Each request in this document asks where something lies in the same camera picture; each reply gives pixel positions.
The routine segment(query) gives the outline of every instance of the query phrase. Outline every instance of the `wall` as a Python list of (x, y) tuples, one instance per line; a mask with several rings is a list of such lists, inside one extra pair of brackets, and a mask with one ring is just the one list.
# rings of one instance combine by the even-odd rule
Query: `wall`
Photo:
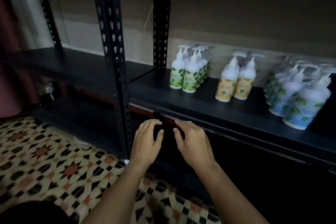
[[(11, 0), (26, 48), (53, 46), (39, 0)], [(172, 0), (167, 64), (189, 41), (214, 45), (210, 76), (220, 76), (235, 47), (259, 49), (256, 85), (280, 56), (321, 57), (336, 64), (334, 0)], [(103, 55), (94, 0), (50, 0), (65, 47)], [(153, 63), (153, 0), (121, 0), (127, 60)]]

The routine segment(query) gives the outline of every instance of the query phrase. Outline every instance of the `person's left hand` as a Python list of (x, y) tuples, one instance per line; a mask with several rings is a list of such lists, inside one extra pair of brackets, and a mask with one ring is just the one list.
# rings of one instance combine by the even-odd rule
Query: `person's left hand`
[(156, 141), (153, 138), (153, 131), (155, 125), (161, 125), (159, 120), (146, 120), (139, 126), (135, 133), (131, 161), (141, 165), (144, 169), (153, 164), (161, 149), (163, 140), (163, 129), (159, 131)]

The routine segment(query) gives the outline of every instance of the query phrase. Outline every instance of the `yellow label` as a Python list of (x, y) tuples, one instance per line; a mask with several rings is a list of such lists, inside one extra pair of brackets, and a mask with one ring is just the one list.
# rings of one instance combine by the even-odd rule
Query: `yellow label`
[(254, 80), (248, 78), (239, 78), (233, 95), (242, 99), (247, 99), (250, 94)]
[(218, 88), (216, 92), (216, 98), (222, 100), (230, 100), (232, 97), (233, 90), (235, 89), (236, 81), (224, 79), (220, 80), (218, 83)]

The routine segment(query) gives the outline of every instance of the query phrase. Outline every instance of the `green label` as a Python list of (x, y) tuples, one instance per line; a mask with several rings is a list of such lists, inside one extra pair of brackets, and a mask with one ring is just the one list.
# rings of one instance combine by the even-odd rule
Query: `green label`
[(185, 90), (196, 90), (197, 88), (197, 80), (198, 80), (198, 74), (190, 73), (189, 71), (186, 71), (183, 78), (183, 88)]
[(178, 69), (172, 68), (170, 72), (169, 85), (173, 87), (181, 88), (183, 85), (183, 77), (184, 77), (185, 72), (186, 71), (184, 69), (178, 70)]

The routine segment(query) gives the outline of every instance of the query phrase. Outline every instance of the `person's right hand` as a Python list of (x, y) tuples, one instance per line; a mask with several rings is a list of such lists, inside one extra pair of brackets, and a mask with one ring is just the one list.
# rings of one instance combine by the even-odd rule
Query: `person's right hand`
[(176, 120), (175, 123), (183, 130), (183, 140), (180, 131), (174, 128), (175, 140), (185, 161), (197, 172), (215, 164), (209, 139), (204, 130), (191, 121)]

